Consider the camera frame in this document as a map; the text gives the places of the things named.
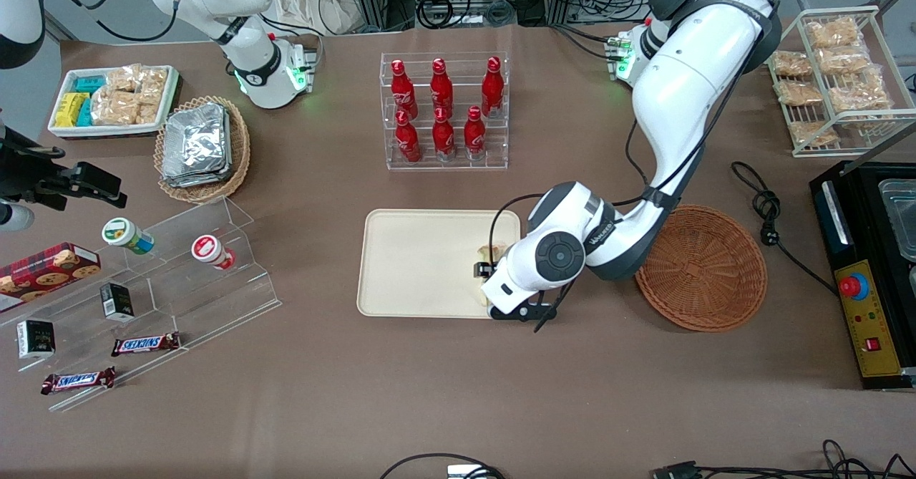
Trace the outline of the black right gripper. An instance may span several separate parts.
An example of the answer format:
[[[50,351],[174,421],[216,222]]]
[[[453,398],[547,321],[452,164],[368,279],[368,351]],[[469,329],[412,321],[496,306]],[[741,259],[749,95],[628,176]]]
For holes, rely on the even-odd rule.
[[[71,181],[62,194],[43,189],[45,181],[55,182],[66,168],[55,163],[66,155],[58,147],[44,147],[10,127],[2,127],[1,195],[11,202],[25,201],[40,205],[65,205],[67,199],[91,198],[112,207],[127,207],[128,197],[118,191],[98,188],[120,188],[122,180],[88,162],[78,162],[71,169]]]

